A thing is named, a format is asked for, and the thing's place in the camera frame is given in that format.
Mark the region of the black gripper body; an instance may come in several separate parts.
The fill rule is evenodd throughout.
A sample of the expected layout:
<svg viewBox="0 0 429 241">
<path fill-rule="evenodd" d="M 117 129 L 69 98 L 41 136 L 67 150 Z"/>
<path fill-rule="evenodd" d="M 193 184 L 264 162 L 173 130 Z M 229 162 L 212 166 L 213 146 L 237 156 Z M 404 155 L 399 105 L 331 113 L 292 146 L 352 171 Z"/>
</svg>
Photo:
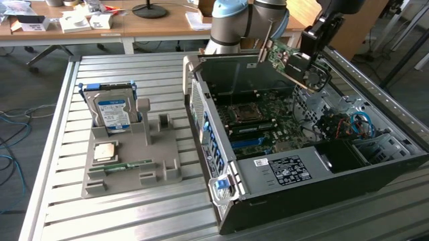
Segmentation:
<svg viewBox="0 0 429 241">
<path fill-rule="evenodd" d="M 319 45 L 328 45 L 344 24 L 344 15 L 359 13 L 365 0 L 317 1 L 323 9 L 315 21 L 315 36 Z"/>
</svg>

